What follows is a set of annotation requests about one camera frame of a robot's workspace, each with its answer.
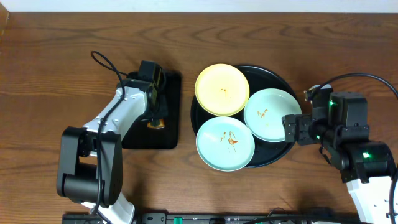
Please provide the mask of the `orange green sponge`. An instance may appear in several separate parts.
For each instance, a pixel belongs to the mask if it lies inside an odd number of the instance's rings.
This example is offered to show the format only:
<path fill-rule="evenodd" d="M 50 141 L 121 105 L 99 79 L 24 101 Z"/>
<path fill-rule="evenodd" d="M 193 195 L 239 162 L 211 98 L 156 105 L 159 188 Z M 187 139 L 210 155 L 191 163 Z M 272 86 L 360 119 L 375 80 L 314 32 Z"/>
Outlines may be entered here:
<path fill-rule="evenodd" d="M 165 123 L 163 119 L 154 119 L 147 123 L 147 127 L 151 129 L 163 129 L 165 127 Z"/>

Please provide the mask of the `pale green plate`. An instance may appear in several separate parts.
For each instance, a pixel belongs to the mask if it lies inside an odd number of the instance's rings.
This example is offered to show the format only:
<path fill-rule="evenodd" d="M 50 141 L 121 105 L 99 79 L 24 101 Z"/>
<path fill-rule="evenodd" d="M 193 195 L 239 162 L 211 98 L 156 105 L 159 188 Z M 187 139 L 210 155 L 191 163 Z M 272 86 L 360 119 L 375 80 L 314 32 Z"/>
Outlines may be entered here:
<path fill-rule="evenodd" d="M 249 97 L 244 107 L 244 122 L 252 134 L 267 142 L 285 141 L 282 118 L 301 114 L 298 101 L 286 91 L 267 88 Z"/>

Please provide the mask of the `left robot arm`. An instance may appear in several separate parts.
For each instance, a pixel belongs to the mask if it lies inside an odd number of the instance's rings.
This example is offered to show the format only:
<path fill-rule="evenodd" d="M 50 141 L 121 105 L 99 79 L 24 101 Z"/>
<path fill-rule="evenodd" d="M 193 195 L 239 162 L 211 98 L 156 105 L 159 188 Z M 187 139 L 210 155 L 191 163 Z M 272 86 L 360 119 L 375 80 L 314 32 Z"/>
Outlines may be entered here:
<path fill-rule="evenodd" d="M 105 109 L 62 134 L 57 193 L 90 209 L 65 223 L 132 223 L 135 206 L 121 192 L 123 149 L 173 149 L 178 143 L 180 78 L 127 78 Z"/>

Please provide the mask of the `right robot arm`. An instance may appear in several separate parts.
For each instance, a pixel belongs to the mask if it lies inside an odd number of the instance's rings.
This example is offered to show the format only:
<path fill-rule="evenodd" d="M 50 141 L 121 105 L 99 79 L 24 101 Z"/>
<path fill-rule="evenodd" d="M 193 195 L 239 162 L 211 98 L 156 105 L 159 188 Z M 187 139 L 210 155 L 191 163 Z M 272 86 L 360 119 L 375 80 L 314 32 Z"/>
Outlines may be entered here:
<path fill-rule="evenodd" d="M 390 195 L 396 164 L 387 144 L 369 139 L 365 97 L 322 89 L 311 104 L 311 114 L 282 118 L 285 140 L 328 151 L 324 158 L 339 170 L 362 222 L 396 223 L 397 204 Z"/>

